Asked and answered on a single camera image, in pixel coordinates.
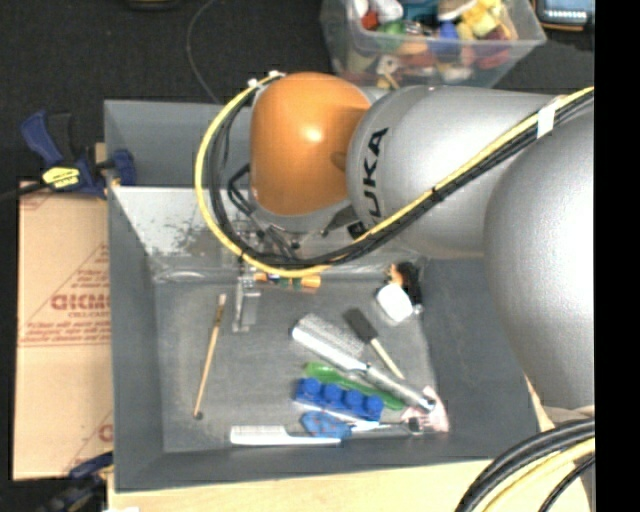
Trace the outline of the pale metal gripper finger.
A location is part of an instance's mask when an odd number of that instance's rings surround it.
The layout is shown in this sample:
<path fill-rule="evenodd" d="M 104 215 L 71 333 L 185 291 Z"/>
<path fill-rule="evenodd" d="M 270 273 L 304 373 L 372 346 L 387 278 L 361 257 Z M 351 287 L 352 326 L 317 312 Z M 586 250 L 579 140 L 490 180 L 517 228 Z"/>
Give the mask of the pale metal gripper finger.
<path fill-rule="evenodd" d="M 246 323 L 255 324 L 257 321 L 258 306 L 261 299 L 261 290 L 254 280 L 246 284 Z"/>
<path fill-rule="evenodd" d="M 249 325 L 246 323 L 246 292 L 249 289 L 248 281 L 245 277 L 238 277 L 235 286 L 234 299 L 233 299 L 233 319 L 232 319 L 232 332 L 241 333 L 247 332 Z"/>

